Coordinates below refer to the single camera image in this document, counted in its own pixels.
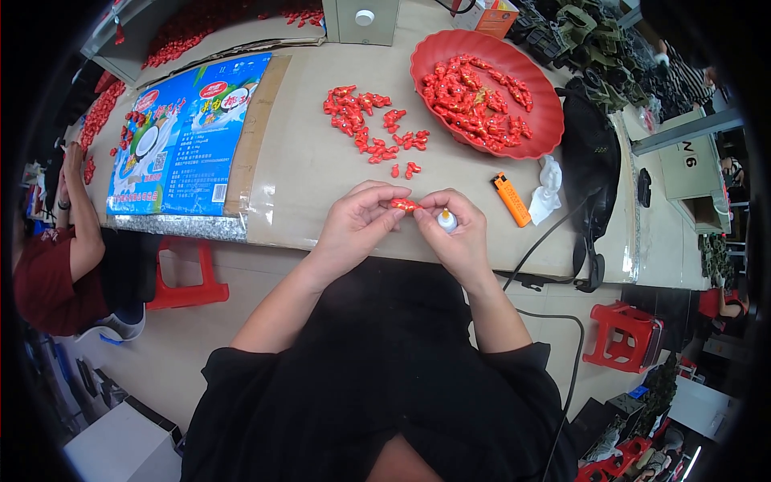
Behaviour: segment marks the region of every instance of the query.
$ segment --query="black shirt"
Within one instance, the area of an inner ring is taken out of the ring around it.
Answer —
[[[561,418],[549,345],[484,355],[454,301],[345,301],[325,293],[282,353],[211,354],[183,482],[363,481],[397,433],[447,482],[540,473]],[[549,472],[576,477],[567,435]]]

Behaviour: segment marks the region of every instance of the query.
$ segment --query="striped shirt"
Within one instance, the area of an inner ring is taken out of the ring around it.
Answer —
[[[690,103],[700,106],[706,104],[715,93],[715,86],[707,86],[704,83],[706,69],[694,69],[680,56],[669,42],[667,56],[669,57],[669,82],[675,91],[681,93]]]

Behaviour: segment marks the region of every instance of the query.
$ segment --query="maroon shirt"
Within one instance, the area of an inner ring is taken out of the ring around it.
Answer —
[[[75,335],[110,314],[102,294],[101,265],[72,283],[69,245],[74,236],[74,228],[46,229],[27,240],[13,274],[19,314],[50,335]]]

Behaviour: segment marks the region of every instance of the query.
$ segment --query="crumpled tissue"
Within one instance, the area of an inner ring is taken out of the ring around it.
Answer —
[[[530,218],[536,226],[546,219],[555,209],[562,207],[557,192],[562,186],[562,169],[556,160],[550,155],[543,158],[544,167],[540,170],[539,187],[533,191],[533,200],[530,201]]]

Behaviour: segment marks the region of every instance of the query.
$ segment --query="plastic bag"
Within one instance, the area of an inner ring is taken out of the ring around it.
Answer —
[[[658,132],[658,126],[661,125],[662,102],[656,96],[648,96],[648,105],[638,107],[637,113],[640,124],[650,134]]]

